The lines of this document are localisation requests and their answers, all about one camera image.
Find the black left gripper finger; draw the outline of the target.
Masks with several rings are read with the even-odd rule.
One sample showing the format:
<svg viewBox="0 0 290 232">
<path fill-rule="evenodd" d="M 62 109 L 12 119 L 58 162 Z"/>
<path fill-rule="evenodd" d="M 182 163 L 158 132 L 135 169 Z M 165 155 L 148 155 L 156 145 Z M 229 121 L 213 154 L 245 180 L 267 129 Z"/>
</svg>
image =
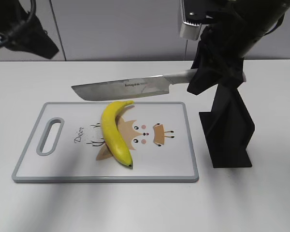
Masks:
<svg viewBox="0 0 290 232">
<path fill-rule="evenodd" d="M 52 59 L 59 52 L 36 11 L 35 0 L 30 1 L 29 11 L 25 11 L 18 0 L 0 0 L 0 49 L 27 52 L 46 59 Z"/>
</svg>

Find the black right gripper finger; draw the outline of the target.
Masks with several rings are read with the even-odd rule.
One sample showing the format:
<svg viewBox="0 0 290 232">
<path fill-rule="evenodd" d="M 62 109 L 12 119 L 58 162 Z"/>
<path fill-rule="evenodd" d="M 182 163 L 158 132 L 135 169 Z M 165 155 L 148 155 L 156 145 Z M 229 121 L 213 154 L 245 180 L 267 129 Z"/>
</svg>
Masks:
<svg viewBox="0 0 290 232">
<path fill-rule="evenodd" d="M 235 27 L 243 23 L 233 7 L 210 13 L 213 17 L 201 33 L 192 69 L 197 69 L 187 92 L 199 95 L 214 85 L 237 89 L 243 82 L 244 59 L 227 50 L 227 41 Z"/>
</svg>

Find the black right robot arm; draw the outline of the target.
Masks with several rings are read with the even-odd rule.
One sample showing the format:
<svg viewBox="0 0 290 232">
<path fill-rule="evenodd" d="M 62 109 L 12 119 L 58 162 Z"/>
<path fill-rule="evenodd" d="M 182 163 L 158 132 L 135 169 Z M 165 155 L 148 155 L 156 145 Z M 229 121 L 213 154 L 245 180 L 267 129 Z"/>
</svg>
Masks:
<svg viewBox="0 0 290 232">
<path fill-rule="evenodd" d="M 283 22 L 290 0 L 186 0 L 185 17 L 205 25 L 187 91 L 199 95 L 221 84 L 238 88 L 244 81 L 246 53 Z"/>
</svg>

